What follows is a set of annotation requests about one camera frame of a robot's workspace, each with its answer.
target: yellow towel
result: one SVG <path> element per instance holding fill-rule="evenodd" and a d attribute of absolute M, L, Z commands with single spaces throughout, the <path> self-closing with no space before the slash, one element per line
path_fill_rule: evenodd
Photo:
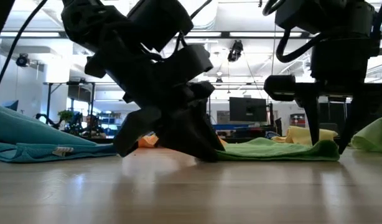
<path fill-rule="evenodd" d="M 338 133 L 326 129 L 320 129 L 320 140 L 332 140 Z M 286 137 L 273 137 L 271 140 L 279 143 L 294 143 L 311 146 L 310 130 L 308 128 L 300 128 L 290 126 L 286 131 Z"/>

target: security camera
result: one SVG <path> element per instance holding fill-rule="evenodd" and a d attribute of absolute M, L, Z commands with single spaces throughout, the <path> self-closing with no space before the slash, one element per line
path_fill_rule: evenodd
<path fill-rule="evenodd" d="M 30 65 L 28 54 L 19 54 L 19 57 L 16 60 L 16 64 L 22 68 L 28 67 Z"/>
<path fill-rule="evenodd" d="M 230 49 L 230 53 L 228 54 L 229 62 L 236 62 L 240 57 L 243 51 L 243 44 L 240 40 L 235 40 L 233 46 Z"/>

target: blue towel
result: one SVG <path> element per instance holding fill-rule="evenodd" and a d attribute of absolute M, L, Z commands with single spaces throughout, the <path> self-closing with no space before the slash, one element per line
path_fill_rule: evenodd
<path fill-rule="evenodd" d="M 97 145 L 0 106 L 0 161 L 48 162 L 113 155 L 116 151 L 111 144 Z"/>

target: teal towel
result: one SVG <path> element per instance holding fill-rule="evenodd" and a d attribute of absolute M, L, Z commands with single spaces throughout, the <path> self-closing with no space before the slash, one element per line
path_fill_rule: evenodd
<path fill-rule="evenodd" d="M 382 118 L 356 133 L 352 138 L 352 146 L 364 151 L 382 152 Z"/>
<path fill-rule="evenodd" d="M 97 145 L 0 106 L 0 161 L 47 162 L 113 155 L 112 145 Z"/>
<path fill-rule="evenodd" d="M 324 140 L 314 146 L 277 143 L 257 138 L 241 144 L 227 144 L 226 151 L 218 151 L 220 161 L 337 161 L 338 146 Z"/>

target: wooden table surface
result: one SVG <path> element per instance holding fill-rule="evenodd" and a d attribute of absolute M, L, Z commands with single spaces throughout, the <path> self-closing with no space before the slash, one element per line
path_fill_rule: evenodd
<path fill-rule="evenodd" d="M 382 223 L 382 154 L 207 164 L 167 149 L 0 162 L 0 223 Z"/>

